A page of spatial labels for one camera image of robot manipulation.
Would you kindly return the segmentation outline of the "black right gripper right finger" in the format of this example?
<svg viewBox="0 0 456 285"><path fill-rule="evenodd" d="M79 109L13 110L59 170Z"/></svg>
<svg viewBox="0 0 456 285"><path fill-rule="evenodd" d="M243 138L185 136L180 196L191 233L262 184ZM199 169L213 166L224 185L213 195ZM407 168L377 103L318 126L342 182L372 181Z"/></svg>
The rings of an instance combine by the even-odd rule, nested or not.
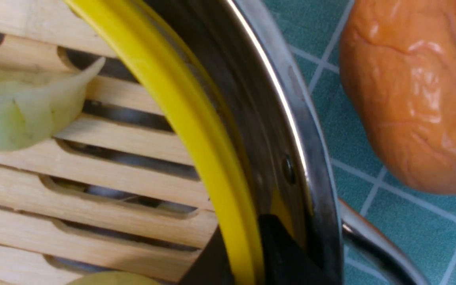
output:
<svg viewBox="0 0 456 285"><path fill-rule="evenodd" d="M267 285L333 285L276 215L258 217Z"/></svg>

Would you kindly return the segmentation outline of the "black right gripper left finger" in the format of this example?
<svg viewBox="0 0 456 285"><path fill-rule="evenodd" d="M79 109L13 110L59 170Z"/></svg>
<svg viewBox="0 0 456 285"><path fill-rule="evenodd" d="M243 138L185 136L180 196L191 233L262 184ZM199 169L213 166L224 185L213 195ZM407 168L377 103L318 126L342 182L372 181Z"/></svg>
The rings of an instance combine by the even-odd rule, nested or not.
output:
<svg viewBox="0 0 456 285"><path fill-rule="evenodd" d="M226 246L219 228L179 281L180 285L233 285L235 283Z"/></svg>

